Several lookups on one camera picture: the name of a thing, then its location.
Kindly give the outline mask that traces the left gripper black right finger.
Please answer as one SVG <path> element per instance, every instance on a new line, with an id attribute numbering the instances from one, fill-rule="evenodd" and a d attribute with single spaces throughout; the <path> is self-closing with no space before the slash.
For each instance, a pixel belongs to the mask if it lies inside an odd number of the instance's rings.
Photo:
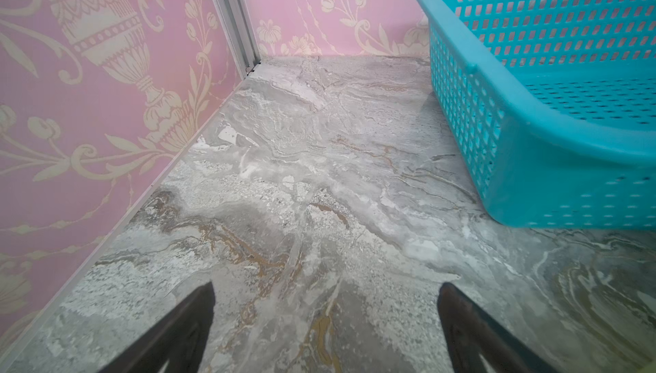
<path id="1" fill-rule="evenodd" d="M 442 284 L 437 311 L 455 372 L 555 372 L 451 282 Z"/>

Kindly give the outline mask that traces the left corner aluminium post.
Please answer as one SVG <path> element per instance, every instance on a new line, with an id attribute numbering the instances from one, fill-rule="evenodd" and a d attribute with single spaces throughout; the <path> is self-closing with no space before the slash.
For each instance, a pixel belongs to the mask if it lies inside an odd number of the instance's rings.
<path id="1" fill-rule="evenodd" d="M 237 74 L 245 79 L 261 63 L 245 0 L 212 0 L 218 9 Z"/>

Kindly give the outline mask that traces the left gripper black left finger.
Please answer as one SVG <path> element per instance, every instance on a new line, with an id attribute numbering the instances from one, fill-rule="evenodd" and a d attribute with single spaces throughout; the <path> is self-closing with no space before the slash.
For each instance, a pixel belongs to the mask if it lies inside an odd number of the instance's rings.
<path id="1" fill-rule="evenodd" d="M 193 290 L 102 372 L 198 372 L 214 319 L 211 282 Z"/>

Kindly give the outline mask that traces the teal plastic basket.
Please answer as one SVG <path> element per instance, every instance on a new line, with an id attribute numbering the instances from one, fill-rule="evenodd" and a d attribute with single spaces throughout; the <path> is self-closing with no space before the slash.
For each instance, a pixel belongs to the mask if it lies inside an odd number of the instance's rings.
<path id="1" fill-rule="evenodd" d="M 655 227 L 655 0 L 417 0 L 430 77 L 486 212 Z"/>

